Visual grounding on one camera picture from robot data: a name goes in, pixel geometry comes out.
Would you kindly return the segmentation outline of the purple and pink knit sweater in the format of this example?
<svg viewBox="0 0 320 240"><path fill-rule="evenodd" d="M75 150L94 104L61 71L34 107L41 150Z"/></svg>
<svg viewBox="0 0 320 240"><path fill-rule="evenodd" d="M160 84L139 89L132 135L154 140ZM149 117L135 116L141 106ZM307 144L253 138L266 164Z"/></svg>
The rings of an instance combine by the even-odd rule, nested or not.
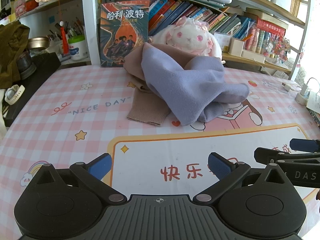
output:
<svg viewBox="0 0 320 240"><path fill-rule="evenodd" d="M146 124L160 126L170 113L182 126L210 122L249 95L248 85L225 81L220 58L169 45L144 43L125 56L124 69L136 87L127 117Z"/></svg>

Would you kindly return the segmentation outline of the white charger plug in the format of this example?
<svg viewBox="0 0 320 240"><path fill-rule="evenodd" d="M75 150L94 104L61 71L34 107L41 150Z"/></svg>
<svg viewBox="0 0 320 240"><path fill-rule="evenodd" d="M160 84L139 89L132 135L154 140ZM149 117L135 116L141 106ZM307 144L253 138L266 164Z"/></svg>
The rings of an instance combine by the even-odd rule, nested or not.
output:
<svg viewBox="0 0 320 240"><path fill-rule="evenodd" d="M307 103L308 103L309 94L310 94L309 82L311 80L315 80L319 85L319 81L316 78L311 77L310 79L308 79L308 81L306 81L304 83L304 85L302 86L301 90L297 93L297 95L295 97L295 101L297 103L299 103L300 105L302 105L302 106L306 106Z"/></svg>

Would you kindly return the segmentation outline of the pink checkered cartoon table mat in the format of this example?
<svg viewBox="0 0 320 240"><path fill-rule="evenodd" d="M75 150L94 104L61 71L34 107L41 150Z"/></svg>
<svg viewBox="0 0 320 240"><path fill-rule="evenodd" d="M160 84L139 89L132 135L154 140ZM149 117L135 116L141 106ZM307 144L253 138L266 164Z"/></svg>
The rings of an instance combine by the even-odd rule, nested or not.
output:
<svg viewBox="0 0 320 240"><path fill-rule="evenodd" d="M245 103L206 124L183 126L170 115L153 126L127 118L135 87L124 69L54 73L1 141L1 236L19 237L14 206L44 164L68 168L109 153L103 181L123 194L194 196L217 181L207 167L211 152L255 167L257 147L289 151L292 138L319 138L308 110L280 81L229 68L225 79L249 86Z"/></svg>

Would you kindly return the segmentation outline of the white smart watch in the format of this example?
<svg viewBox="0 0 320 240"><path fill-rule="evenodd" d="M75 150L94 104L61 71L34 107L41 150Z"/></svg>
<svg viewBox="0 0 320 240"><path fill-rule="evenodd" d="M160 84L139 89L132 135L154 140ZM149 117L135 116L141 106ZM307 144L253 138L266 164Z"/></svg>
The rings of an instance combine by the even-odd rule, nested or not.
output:
<svg viewBox="0 0 320 240"><path fill-rule="evenodd" d="M13 85L12 87L8 88L5 92L5 101L9 105L14 105L22 96L25 91L25 87L23 85Z"/></svg>

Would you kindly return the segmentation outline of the white small storage box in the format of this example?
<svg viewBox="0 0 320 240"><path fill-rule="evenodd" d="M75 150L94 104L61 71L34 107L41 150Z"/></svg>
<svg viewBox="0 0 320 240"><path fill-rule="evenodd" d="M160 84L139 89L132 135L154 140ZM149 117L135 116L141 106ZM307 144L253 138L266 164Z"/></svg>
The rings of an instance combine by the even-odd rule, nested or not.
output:
<svg viewBox="0 0 320 240"><path fill-rule="evenodd" d="M237 38L231 38L228 53L233 56L240 57L244 49L245 42Z"/></svg>

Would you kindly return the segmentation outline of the white green-lid jar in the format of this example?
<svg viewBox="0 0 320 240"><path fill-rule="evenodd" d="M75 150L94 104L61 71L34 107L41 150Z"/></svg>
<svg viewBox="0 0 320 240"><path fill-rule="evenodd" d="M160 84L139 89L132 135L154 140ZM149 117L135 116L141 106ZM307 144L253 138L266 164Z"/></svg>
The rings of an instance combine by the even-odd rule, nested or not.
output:
<svg viewBox="0 0 320 240"><path fill-rule="evenodd" d="M84 35L69 38L68 45L71 59L73 61L80 61L88 57L87 43Z"/></svg>

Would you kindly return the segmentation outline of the red box on shelf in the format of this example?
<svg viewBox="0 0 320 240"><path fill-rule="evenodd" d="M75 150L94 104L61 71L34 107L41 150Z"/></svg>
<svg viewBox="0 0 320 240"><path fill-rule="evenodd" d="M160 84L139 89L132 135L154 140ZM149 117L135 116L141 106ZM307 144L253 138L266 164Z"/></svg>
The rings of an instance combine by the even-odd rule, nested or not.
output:
<svg viewBox="0 0 320 240"><path fill-rule="evenodd" d="M269 32L269 33L272 33L274 35L278 35L280 37L284 37L285 36L285 33L286 33L286 29L281 27L281 26L278 26L272 22L268 22L268 21L265 21L265 20L262 20L260 18L258 18L256 20L256 25L257 25L257 28L260 29L260 30L264 30L266 32Z"/></svg>

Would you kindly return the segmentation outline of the red tassel ornament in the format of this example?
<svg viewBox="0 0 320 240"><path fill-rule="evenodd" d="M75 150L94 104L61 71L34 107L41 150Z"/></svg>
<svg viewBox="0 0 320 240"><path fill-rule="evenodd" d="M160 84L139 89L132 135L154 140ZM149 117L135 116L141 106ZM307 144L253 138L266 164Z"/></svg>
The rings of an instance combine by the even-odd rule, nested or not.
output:
<svg viewBox="0 0 320 240"><path fill-rule="evenodd" d="M64 29L64 21L62 18L62 10L60 5L60 0L58 0L58 16L59 16L59 26L60 26L60 32L62 37L62 46L63 46L63 54L67 55L69 53L69 46L66 38L66 33Z"/></svg>

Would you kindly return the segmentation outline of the metal bowl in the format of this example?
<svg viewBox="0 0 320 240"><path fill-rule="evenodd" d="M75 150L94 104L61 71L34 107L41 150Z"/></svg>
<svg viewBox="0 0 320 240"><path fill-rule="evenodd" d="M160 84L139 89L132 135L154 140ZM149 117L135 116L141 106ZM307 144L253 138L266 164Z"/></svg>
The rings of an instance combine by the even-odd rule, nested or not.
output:
<svg viewBox="0 0 320 240"><path fill-rule="evenodd" d="M50 45L50 40L48 37L34 37L28 40L28 49L29 50L44 50L47 49Z"/></svg>

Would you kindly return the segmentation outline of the white pink plush bunny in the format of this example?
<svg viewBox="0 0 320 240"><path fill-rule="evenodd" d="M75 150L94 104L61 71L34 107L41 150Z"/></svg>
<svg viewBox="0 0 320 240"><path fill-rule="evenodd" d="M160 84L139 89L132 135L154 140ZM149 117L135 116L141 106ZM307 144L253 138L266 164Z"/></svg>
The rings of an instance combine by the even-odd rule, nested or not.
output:
<svg viewBox="0 0 320 240"><path fill-rule="evenodd" d="M209 32L208 23L185 16L151 36L151 42L170 45L194 55L222 58L221 47Z"/></svg>

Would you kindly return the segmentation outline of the white wooden bookshelf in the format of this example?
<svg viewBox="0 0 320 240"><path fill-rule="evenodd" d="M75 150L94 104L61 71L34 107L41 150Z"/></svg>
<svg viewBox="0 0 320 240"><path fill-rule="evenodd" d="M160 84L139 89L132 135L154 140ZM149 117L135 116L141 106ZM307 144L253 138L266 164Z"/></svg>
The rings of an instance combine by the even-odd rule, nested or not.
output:
<svg viewBox="0 0 320 240"><path fill-rule="evenodd" d="M87 35L89 57L100 63L100 9L109 2L130 0L60 0L62 18L70 27ZM211 33L245 39L249 50L262 51L264 30L257 28L258 18L281 26L304 43L308 20L301 20L286 9L269 0L150 0L149 35L175 23L180 17L191 17L208 23ZM42 2L22 16L3 16L1 24L20 21L30 28L30 37L55 33L59 23L58 0Z"/></svg>

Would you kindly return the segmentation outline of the Harry Potter book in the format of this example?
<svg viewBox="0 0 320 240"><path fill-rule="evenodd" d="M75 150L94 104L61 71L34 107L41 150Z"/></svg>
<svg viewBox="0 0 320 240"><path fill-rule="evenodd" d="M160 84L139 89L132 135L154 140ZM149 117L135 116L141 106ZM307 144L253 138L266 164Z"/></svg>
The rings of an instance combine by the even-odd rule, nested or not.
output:
<svg viewBox="0 0 320 240"><path fill-rule="evenodd" d="M100 9L100 64L121 67L125 56L148 40L150 0L109 2Z"/></svg>

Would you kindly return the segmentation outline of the olive brown jacket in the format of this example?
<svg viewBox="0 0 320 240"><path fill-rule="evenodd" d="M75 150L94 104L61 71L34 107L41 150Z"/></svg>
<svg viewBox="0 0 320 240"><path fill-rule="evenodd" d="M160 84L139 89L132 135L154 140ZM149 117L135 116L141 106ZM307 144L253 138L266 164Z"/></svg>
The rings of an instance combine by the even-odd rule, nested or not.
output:
<svg viewBox="0 0 320 240"><path fill-rule="evenodd" d="M7 89L19 81L20 73L17 66L17 57L27 47L30 28L20 21L1 25L0 32L0 89Z"/></svg>

